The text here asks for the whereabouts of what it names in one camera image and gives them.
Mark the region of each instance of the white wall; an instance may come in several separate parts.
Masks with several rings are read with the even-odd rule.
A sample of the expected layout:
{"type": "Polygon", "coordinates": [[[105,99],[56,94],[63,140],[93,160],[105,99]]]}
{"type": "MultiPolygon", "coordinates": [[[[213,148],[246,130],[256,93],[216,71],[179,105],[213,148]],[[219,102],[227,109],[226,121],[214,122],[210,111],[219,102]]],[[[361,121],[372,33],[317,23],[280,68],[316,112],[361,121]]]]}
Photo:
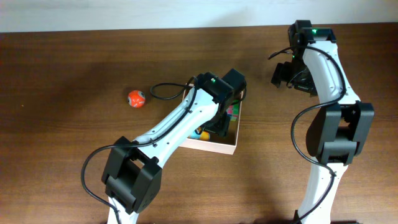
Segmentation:
{"type": "Polygon", "coordinates": [[[0,0],[0,32],[397,22],[398,0],[0,0]]]}

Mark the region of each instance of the open box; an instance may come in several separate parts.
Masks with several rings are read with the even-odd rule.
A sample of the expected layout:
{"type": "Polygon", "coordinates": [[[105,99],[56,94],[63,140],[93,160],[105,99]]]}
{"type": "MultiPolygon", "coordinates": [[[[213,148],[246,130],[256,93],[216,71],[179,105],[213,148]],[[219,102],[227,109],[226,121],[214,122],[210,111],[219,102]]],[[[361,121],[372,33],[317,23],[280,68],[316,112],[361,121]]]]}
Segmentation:
{"type": "MultiPolygon", "coordinates": [[[[185,90],[183,93],[182,100],[186,97],[189,90],[185,90]]],[[[238,99],[243,97],[243,93],[240,94],[238,99]]],[[[180,147],[187,147],[191,149],[200,149],[210,152],[218,152],[224,154],[234,154],[236,149],[236,145],[238,143],[238,133],[239,133],[239,123],[241,120],[241,110],[242,110],[242,101],[239,102],[239,114],[236,118],[236,121],[229,122],[228,133],[226,137],[220,137],[217,134],[210,133],[209,141],[202,141],[196,139],[187,138],[180,147]]]]}

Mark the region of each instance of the wood grain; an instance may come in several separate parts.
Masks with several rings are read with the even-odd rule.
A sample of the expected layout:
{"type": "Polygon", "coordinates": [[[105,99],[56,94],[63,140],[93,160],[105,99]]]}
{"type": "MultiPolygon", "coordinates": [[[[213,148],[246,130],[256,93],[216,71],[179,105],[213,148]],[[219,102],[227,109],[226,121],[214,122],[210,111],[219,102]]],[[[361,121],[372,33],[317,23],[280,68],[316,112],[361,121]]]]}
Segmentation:
{"type": "MultiPolygon", "coordinates": [[[[398,24],[332,25],[348,80],[376,110],[362,154],[340,183],[333,220],[398,220],[398,24]]],[[[180,103],[151,99],[134,110],[129,90],[185,83],[212,71],[246,75],[238,148],[233,156],[180,148],[139,223],[281,223],[303,199],[310,164],[294,151],[290,123],[317,102],[270,84],[289,44],[287,26],[1,34],[0,223],[103,223],[108,208],[80,184],[86,156],[120,136],[142,134],[180,103]]],[[[164,89],[173,93],[176,89],[164,89]]],[[[315,113],[297,126],[305,132],[315,113]]],[[[108,152],[89,164],[89,187],[108,152]]]]}

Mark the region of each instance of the colorful object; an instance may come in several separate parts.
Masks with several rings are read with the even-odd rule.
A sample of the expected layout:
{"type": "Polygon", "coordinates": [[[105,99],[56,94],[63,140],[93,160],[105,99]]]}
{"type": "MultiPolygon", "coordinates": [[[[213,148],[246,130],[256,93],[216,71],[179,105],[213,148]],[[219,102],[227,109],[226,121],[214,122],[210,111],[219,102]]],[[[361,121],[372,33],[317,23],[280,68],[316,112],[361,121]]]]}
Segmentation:
{"type": "Polygon", "coordinates": [[[196,140],[202,140],[202,141],[209,141],[210,140],[210,133],[207,133],[206,131],[202,131],[201,134],[197,134],[196,131],[193,131],[193,133],[188,137],[190,139],[196,139],[196,140]]]}
{"type": "Polygon", "coordinates": [[[228,109],[226,110],[226,113],[231,118],[231,121],[236,121],[239,116],[239,103],[229,106],[228,109]]]}
{"type": "Polygon", "coordinates": [[[129,96],[127,98],[130,106],[134,108],[140,108],[141,106],[144,106],[145,104],[145,95],[143,92],[139,90],[134,90],[129,93],[129,96]]]}

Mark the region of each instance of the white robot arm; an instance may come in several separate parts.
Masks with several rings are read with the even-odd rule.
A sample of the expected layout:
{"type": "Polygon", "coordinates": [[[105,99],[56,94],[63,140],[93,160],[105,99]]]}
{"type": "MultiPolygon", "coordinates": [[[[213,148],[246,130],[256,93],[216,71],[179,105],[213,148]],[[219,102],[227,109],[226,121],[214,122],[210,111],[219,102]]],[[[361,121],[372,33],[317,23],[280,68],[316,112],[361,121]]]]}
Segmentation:
{"type": "Polygon", "coordinates": [[[314,29],[310,21],[296,21],[289,27],[289,41],[291,47],[288,49],[293,50],[292,62],[278,64],[271,82],[279,87],[284,81],[290,88],[294,86],[318,95],[321,104],[340,99],[319,107],[321,109],[308,129],[306,139],[311,160],[333,170],[333,185],[330,186],[330,170],[312,163],[307,191],[294,217],[294,223],[329,224],[338,184],[348,164],[362,150],[374,111],[371,104],[360,102],[349,85],[331,29],[314,29]],[[348,127],[339,127],[341,119],[349,123],[348,127]],[[319,203],[328,188],[329,192],[319,203]]]}
{"type": "Polygon", "coordinates": [[[112,145],[102,176],[112,205],[108,224],[137,222],[139,213],[160,190],[167,159],[198,127],[221,136],[226,134],[229,125],[226,109],[246,89],[244,76],[232,69],[223,78],[208,72],[195,80],[195,86],[182,103],[158,125],[133,142],[121,137],[112,145]]]}

